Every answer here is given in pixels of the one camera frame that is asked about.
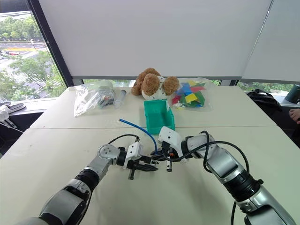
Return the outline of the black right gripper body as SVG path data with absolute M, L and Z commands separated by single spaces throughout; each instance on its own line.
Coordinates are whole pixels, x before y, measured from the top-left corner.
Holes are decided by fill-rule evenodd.
M 173 171 L 173 150 L 170 147 L 170 144 L 167 142 L 163 141 L 162 142 L 162 153 L 164 156 L 164 159 L 166 160 L 166 171 L 167 172 L 172 172 Z

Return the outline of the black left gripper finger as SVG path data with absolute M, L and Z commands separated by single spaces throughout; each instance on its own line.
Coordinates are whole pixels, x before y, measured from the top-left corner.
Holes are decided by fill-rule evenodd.
M 140 171 L 144 171 L 144 172 L 153 172 L 153 171 L 157 171 L 158 168 L 156 168 L 155 166 L 149 165 L 149 164 L 136 164 L 135 168 L 137 170 Z

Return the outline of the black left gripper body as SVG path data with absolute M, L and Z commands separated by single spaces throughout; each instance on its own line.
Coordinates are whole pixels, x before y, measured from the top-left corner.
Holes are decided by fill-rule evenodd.
M 140 161 L 139 160 L 130 160 L 127 164 L 127 168 L 130 170 L 130 173 L 129 173 L 129 177 L 128 179 L 129 180 L 133 180 L 134 179 L 134 175 L 135 175 L 135 171 L 136 170 L 140 170 Z

